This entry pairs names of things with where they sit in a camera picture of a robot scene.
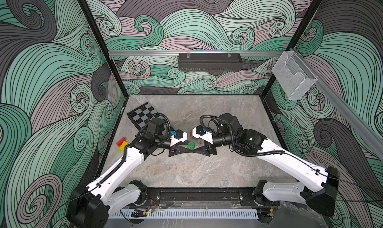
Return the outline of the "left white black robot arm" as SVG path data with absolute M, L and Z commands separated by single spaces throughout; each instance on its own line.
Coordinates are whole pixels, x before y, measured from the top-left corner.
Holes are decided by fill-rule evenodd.
M 132 142 L 123 147 L 123 155 L 117 162 L 87 186 L 72 191 L 67 220 L 77 228 L 102 228 L 110 215 L 126 205 L 145 203 L 147 187 L 140 181 L 116 189 L 157 148 L 171 149 L 187 138 L 186 132 L 172 128 L 164 114 L 150 116 Z

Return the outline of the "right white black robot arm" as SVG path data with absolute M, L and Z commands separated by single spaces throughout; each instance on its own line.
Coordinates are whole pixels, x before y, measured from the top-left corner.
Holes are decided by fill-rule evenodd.
M 219 146 L 230 146 L 243 157 L 256 157 L 283 170 L 297 181 L 295 183 L 258 183 L 254 196 L 258 203 L 290 202 L 308 206 L 324 216 L 335 214 L 340 173 L 334 167 L 312 164 L 278 146 L 264 134 L 254 129 L 244 129 L 236 116 L 202 115 L 199 125 L 192 129 L 192 137 L 202 139 L 204 148 L 213 154 Z

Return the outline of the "green paint jar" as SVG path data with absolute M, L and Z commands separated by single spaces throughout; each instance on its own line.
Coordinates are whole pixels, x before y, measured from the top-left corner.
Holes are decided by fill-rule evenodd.
M 188 149 L 189 150 L 194 150 L 195 149 L 195 143 L 194 142 L 189 142 L 188 143 Z

